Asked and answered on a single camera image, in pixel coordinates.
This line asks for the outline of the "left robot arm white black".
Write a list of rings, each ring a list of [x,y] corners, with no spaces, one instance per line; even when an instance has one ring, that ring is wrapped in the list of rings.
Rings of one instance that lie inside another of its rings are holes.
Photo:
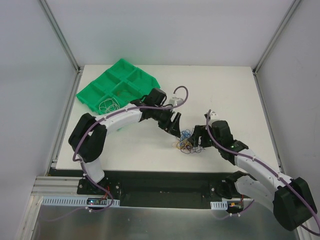
[[[167,95],[153,88],[148,95],[134,99],[126,106],[111,113],[92,116],[83,114],[73,129],[68,143],[74,151],[72,160],[79,162],[84,176],[89,180],[88,188],[99,195],[105,191],[105,173],[101,167],[102,154],[107,135],[130,124],[153,119],[158,127],[175,137],[180,137],[180,117],[174,109],[182,106],[185,99],[173,96],[165,104]]]

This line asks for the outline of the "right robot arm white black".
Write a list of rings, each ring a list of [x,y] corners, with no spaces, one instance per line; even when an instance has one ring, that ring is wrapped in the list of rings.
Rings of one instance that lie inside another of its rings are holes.
[[[246,144],[234,139],[227,121],[196,125],[188,142],[194,147],[214,147],[223,159],[240,168],[226,179],[226,198],[239,194],[250,197],[270,210],[288,231],[317,215],[308,183],[276,171],[259,159]]]

